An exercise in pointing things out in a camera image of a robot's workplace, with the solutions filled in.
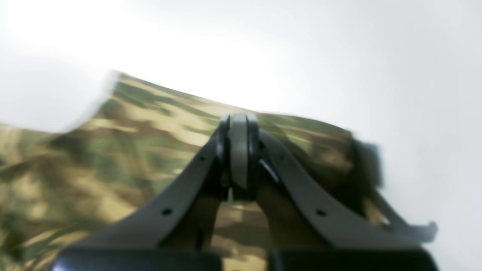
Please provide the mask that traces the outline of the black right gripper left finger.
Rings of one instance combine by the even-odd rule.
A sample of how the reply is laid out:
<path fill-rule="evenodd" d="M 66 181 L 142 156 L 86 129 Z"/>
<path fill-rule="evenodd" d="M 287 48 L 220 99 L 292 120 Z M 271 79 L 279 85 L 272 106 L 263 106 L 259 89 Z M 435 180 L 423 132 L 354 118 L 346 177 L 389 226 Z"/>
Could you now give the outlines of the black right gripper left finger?
<path fill-rule="evenodd" d="M 53 271 L 221 271 L 209 251 L 219 205 L 248 199 L 248 115 L 224 115 L 208 142 L 158 196 L 64 248 Z"/>

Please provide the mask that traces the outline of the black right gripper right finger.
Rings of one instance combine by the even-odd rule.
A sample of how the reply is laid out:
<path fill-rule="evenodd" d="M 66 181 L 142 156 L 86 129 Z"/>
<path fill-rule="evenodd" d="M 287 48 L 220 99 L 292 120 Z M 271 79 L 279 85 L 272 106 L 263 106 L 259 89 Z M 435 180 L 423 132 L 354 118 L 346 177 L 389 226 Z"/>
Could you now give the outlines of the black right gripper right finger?
<path fill-rule="evenodd" d="M 267 215 L 269 271 L 437 271 L 408 238 L 380 229 L 322 188 L 275 137 L 247 115 L 249 195 Z"/>

